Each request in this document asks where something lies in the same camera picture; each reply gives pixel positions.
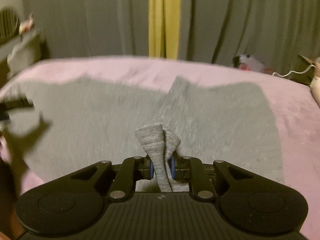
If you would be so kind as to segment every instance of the pink blanket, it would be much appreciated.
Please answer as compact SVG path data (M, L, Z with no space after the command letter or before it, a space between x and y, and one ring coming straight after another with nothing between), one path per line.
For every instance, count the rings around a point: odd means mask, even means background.
M301 192L308 201L309 213L301 233L310 240L320 239L320 109L307 86L217 65L136 57L95 57L39 62L2 88L0 97L16 81L66 83L81 76L168 91L177 75L204 87L252 82L262 88L276 117L285 184ZM2 158L10 161L3 143ZM13 171L16 182L21 183L22 192L18 194L43 183L25 164L23 166L23 161L13 167Z

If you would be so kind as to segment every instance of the pink bedsheet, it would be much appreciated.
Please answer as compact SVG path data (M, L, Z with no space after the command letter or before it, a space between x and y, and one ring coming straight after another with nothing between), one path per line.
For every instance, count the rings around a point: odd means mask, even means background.
M218 65L137 57L93 57L39 62L9 82L0 96L16 81L66 83L81 76L168 91L177 75L204 87L252 82L262 88L276 117L285 184L301 192L308 201L309 213L301 233L310 240L320 239L320 109L307 86ZM5 147L1 154L9 160ZM43 183L23 166L23 161L13 169L21 183L19 194Z

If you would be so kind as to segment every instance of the curtain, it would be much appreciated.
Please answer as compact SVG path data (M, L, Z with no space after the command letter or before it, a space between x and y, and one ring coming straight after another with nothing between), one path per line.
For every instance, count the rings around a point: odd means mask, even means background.
M49 56L148 55L148 0L23 0Z
M149 0L149 56L177 59L180 0Z
M232 65L251 54L285 74L320 56L320 0L181 0L178 58Z

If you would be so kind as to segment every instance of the gray curtain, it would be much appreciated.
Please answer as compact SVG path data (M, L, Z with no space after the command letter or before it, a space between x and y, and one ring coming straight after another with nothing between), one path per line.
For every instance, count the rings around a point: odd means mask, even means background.
M232 65L251 54L279 73L320 56L320 0L182 0L179 59Z
M148 0L23 2L26 14L34 14L50 57L148 55Z

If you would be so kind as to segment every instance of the folded cloth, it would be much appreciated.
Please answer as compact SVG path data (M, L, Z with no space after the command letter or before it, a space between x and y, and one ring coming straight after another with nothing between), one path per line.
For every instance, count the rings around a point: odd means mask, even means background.
M145 155L134 131L158 122L164 130L163 159L168 158L167 149L177 144L166 142L173 136L170 131L181 140L176 148L180 156L204 163L224 159L284 182L275 118L256 85L205 89L177 78L164 94L80 78L64 85L25 82L12 89L17 87L33 100L36 111L12 113L4 136L10 152L44 181L100 160L116 164ZM39 112L47 125L39 124ZM174 189L170 177L169 184L174 191L181 189ZM136 190L159 188L152 180L138 182Z

